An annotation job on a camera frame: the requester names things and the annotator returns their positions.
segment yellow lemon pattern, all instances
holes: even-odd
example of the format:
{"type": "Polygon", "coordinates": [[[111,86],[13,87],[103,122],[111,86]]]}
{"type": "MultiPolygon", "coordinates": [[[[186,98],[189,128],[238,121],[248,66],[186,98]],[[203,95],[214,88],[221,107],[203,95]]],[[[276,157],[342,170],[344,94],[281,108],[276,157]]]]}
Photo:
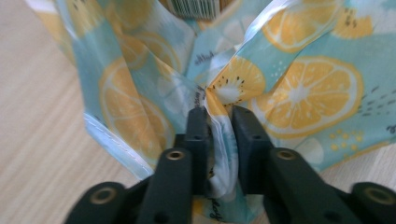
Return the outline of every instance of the yellow lemon pattern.
{"type": "Polygon", "coordinates": [[[143,42],[157,58],[181,73],[180,59],[173,47],[163,37],[149,32],[141,33],[135,37],[143,42]]]}
{"type": "Polygon", "coordinates": [[[118,35],[118,40],[128,67],[134,70],[141,68],[149,56],[146,46],[130,35],[118,35]]]}
{"type": "Polygon", "coordinates": [[[277,48],[296,52],[320,37],[338,16],[339,0],[303,0],[279,10],[262,32],[277,48]]]}
{"type": "Polygon", "coordinates": [[[328,57],[299,57],[274,91],[250,102],[279,138],[308,135],[353,115],[363,93],[361,74],[349,63],[328,57]]]}
{"type": "Polygon", "coordinates": [[[345,8],[341,13],[332,33],[344,39],[361,38],[373,33],[373,24],[370,16],[358,18],[356,9],[345,8]]]}
{"type": "Polygon", "coordinates": [[[78,37],[84,36],[103,20],[103,12],[95,0],[65,1],[78,37]]]}
{"type": "Polygon", "coordinates": [[[54,40],[58,43],[66,57],[71,63],[75,63],[72,49],[72,40],[64,28],[64,23],[59,14],[48,12],[37,12],[37,16],[42,20],[54,40]]]}
{"type": "Polygon", "coordinates": [[[99,82],[106,124],[150,165],[172,144],[173,130],[161,110],[139,96],[125,61],[111,64],[99,82]]]}
{"type": "Polygon", "coordinates": [[[213,92],[224,105],[235,105],[262,94],[265,78],[251,61],[234,56],[210,83],[207,90],[213,92]]]}
{"type": "Polygon", "coordinates": [[[149,17],[154,0],[111,1],[106,7],[106,17],[116,25],[116,33],[130,32],[140,27],[149,17]]]}

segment plastic bag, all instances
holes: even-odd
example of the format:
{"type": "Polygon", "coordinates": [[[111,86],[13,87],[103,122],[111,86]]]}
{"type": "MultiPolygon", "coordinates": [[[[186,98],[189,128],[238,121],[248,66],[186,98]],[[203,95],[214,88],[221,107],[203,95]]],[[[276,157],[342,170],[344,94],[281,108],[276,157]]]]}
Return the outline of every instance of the plastic bag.
{"type": "Polygon", "coordinates": [[[88,132],[138,178],[204,105],[212,199],[197,222],[247,223],[228,109],[251,109],[277,147],[317,170],[395,141],[396,5],[390,0],[235,0],[212,22],[158,1],[26,0],[78,68],[88,132]]]}

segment wooden table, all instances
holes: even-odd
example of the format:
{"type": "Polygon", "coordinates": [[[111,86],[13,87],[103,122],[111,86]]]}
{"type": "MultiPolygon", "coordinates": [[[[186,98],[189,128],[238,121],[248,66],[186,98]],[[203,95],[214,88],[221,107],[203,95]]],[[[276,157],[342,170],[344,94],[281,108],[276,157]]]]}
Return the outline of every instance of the wooden table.
{"type": "MultiPolygon", "coordinates": [[[[85,132],[75,67],[22,0],[0,1],[0,223],[62,223],[86,189],[136,179],[85,132]]],[[[325,171],[396,189],[396,148],[325,171]]]]}

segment barcode label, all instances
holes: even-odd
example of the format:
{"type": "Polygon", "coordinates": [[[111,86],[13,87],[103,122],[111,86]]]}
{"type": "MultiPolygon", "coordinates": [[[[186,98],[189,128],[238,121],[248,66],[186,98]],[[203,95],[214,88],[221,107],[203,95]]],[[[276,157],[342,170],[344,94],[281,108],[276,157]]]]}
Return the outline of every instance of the barcode label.
{"type": "Polygon", "coordinates": [[[169,10],[180,17],[212,20],[230,0],[167,0],[169,10]]]}

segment lemon print fabric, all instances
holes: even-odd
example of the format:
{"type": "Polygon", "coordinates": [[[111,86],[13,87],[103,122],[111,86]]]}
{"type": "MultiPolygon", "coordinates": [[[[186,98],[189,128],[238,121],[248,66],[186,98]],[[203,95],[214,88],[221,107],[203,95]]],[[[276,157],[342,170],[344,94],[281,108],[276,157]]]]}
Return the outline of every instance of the lemon print fabric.
{"type": "Polygon", "coordinates": [[[357,17],[357,9],[344,8],[332,33],[345,39],[365,37],[373,33],[370,16],[357,17]]]}
{"type": "Polygon", "coordinates": [[[331,28],[341,5],[339,0],[293,1],[264,24],[262,32],[277,48],[299,51],[331,28]]]}
{"type": "Polygon", "coordinates": [[[128,33],[147,20],[155,0],[117,0],[109,1],[105,11],[112,24],[117,24],[117,31],[128,33]]]}
{"type": "Polygon", "coordinates": [[[87,34],[105,19],[101,7],[95,0],[68,0],[65,3],[78,37],[87,34]]]}
{"type": "Polygon", "coordinates": [[[297,58],[274,90],[251,101],[266,131],[292,138],[323,130],[350,116],[361,102],[360,72],[350,63],[317,56],[297,58]]]}
{"type": "Polygon", "coordinates": [[[181,70],[181,64],[177,54],[173,47],[169,45],[163,37],[149,32],[141,33],[135,37],[144,43],[157,58],[161,59],[176,71],[181,70]]]}
{"type": "Polygon", "coordinates": [[[238,56],[230,60],[207,88],[224,106],[239,104],[262,94],[264,89],[262,71],[254,63],[238,56]]]}
{"type": "Polygon", "coordinates": [[[149,49],[138,39],[130,35],[118,35],[120,49],[128,67],[137,70],[147,61],[149,49]]]}
{"type": "Polygon", "coordinates": [[[154,165],[174,137],[162,111],[137,93],[123,59],[105,70],[99,85],[102,112],[110,131],[154,165]]]}

